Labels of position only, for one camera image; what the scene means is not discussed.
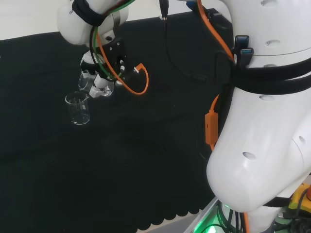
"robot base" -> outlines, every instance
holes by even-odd
[[[281,208],[272,208],[262,206],[257,210],[248,213],[249,219],[256,218],[256,222],[259,222],[261,226],[267,225],[267,230],[262,231],[262,233],[273,233],[274,230],[271,226],[270,218],[275,218],[280,212]],[[224,225],[229,218],[230,209],[221,204],[221,202],[214,198],[207,207],[198,215],[193,223],[184,231],[184,233],[224,233],[223,229],[218,226],[211,226],[210,228],[204,230],[207,226],[211,224]],[[219,215],[225,217],[225,220],[219,221]],[[233,218],[231,221],[231,228],[229,232],[235,233],[235,213],[233,213]]]

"orange cable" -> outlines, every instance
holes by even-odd
[[[249,233],[249,224],[248,224],[248,215],[247,215],[247,213],[244,213],[244,219],[245,219],[246,233]]]
[[[210,32],[213,34],[215,39],[218,40],[220,45],[224,48],[225,52],[228,54],[230,59],[232,61],[234,61],[234,56],[233,56],[231,50],[229,49],[228,45],[225,43],[225,41],[221,38],[221,36],[216,32],[216,30],[213,28],[213,26],[209,22],[206,14],[205,14],[205,11],[204,11],[204,8],[203,8],[201,0],[197,0],[197,3],[198,3],[199,12],[200,12],[200,15],[201,15],[201,18],[202,18],[203,22],[205,23],[207,28],[210,30]]]
[[[212,103],[212,105],[210,107],[210,110],[209,110],[210,112],[214,112],[214,108],[215,108],[215,105],[217,103],[218,97],[219,97],[219,95],[216,96],[216,98],[214,99],[214,101],[213,101],[213,103]]]
[[[210,107],[210,110],[209,110],[210,113],[214,113],[214,108],[215,108],[215,105],[216,105],[216,103],[217,103],[218,97],[219,97],[219,95],[214,99],[214,101],[213,101],[213,103],[212,103],[212,105],[211,105],[211,107]],[[210,145],[210,148],[211,148],[211,150],[213,151],[214,148],[215,148],[215,145],[214,145],[214,144],[211,144],[211,145]],[[245,232],[245,233],[250,233],[250,231],[249,231],[249,223],[248,223],[248,215],[247,215],[247,213],[244,213],[244,219],[245,219],[245,226],[246,226],[246,229],[245,229],[246,232]]]
[[[125,88],[126,88],[127,90],[129,90],[132,94],[135,94],[135,95],[143,95],[143,94],[145,94],[146,91],[147,91],[147,89],[148,89],[148,86],[149,86],[149,75],[148,75],[147,69],[144,67],[144,65],[143,65],[143,64],[139,64],[139,65],[136,67],[136,69],[137,69],[137,70],[143,69],[143,70],[145,71],[145,73],[146,73],[146,81],[147,81],[147,82],[146,82],[146,87],[145,87],[145,89],[144,89],[142,92],[133,91],[128,85],[126,85],[126,83],[117,75],[117,73],[116,73],[116,72],[114,71],[114,69],[112,68],[111,64],[109,63],[109,61],[108,61],[108,59],[107,59],[107,57],[106,57],[105,51],[104,51],[103,48],[102,48],[102,41],[101,41],[101,38],[99,37],[99,34],[98,34],[98,33],[96,34],[96,39],[97,39],[97,43],[98,43],[98,45],[99,45],[99,48],[100,48],[100,50],[101,50],[101,52],[102,52],[102,55],[103,55],[103,57],[104,57],[104,59],[105,59],[107,65],[108,65],[110,71],[111,71],[111,72],[113,73],[113,75],[118,79],[118,81],[120,81],[120,82],[123,84],[123,86],[125,86]]]

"orange connector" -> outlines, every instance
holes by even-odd
[[[205,115],[205,142],[214,150],[218,140],[218,113],[214,112],[218,96],[214,99],[209,113]]]

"velcro strap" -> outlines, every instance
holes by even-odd
[[[311,88],[311,75],[284,81],[256,81],[250,79],[232,79],[232,84],[247,92],[262,95],[287,95]]]
[[[262,95],[287,95],[311,88],[311,58],[281,67],[239,69],[232,67],[230,83],[244,91]]]
[[[263,67],[263,68],[232,68],[231,77],[233,79],[253,79],[257,81],[283,81],[294,79],[311,72],[311,58],[295,64],[281,67]]]
[[[84,22],[92,26],[99,27],[106,19],[106,16],[97,14],[93,11],[86,0],[74,0],[72,3],[72,9],[84,20]]]

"black fabric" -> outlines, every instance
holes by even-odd
[[[213,77],[220,48],[199,19],[169,20],[175,62]],[[87,48],[59,33],[0,41],[0,232],[134,233],[213,199],[204,115],[220,87],[185,80],[169,65],[159,18],[125,23],[117,34],[133,64],[148,69],[149,90],[134,96],[119,87],[90,101],[91,123],[81,128],[64,99],[77,90]]]
[[[92,26],[101,26],[101,24],[106,19],[106,16],[97,14],[93,11],[86,0],[74,0],[72,3],[72,10],[84,20],[85,23],[88,23]]]

